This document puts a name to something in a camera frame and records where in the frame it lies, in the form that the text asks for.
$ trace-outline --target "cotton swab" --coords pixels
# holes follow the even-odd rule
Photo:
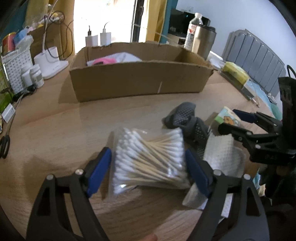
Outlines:
[[[188,188],[181,129],[171,130],[151,141],[124,128],[115,149],[114,193],[126,185]]]

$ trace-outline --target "white cloth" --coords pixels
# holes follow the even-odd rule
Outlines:
[[[241,149],[234,146],[231,134],[215,136],[210,134],[205,148],[204,158],[213,170],[221,170],[227,176],[241,177],[244,173],[245,155]],[[228,218],[233,194],[227,194],[221,216]],[[184,198],[182,204],[187,207],[204,210],[207,204],[205,197],[194,183]]]
[[[138,58],[137,56],[131,54],[131,53],[127,53],[127,52],[121,52],[121,53],[115,53],[115,54],[111,54],[108,56],[104,56],[104,57],[100,57],[100,58],[114,58],[116,59],[117,63],[125,63],[125,62],[140,62],[142,61],[140,58]],[[92,66],[94,60],[90,60],[86,62],[87,66]]]

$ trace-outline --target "white packet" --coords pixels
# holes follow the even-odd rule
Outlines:
[[[109,197],[137,185],[190,188],[180,128],[152,134],[120,128],[114,132]]]
[[[231,134],[215,136],[210,134],[204,158],[213,170],[221,170],[225,175],[241,177],[244,173],[245,154],[241,149],[234,146],[234,139]],[[233,194],[227,194],[221,216],[228,218],[232,203]],[[198,210],[204,210],[207,204],[207,197],[204,196],[194,183],[184,198],[182,205]]]

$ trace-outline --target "red can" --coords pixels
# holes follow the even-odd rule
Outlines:
[[[2,40],[2,56],[8,54],[11,51],[15,50],[15,44],[13,38],[15,37],[16,32],[7,34]]]

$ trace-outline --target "scissor handle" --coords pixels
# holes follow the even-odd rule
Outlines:
[[[0,140],[0,157],[2,157],[3,159],[5,159],[7,157],[8,151],[9,151],[9,147],[10,147],[10,137],[9,135],[5,135],[1,138]]]

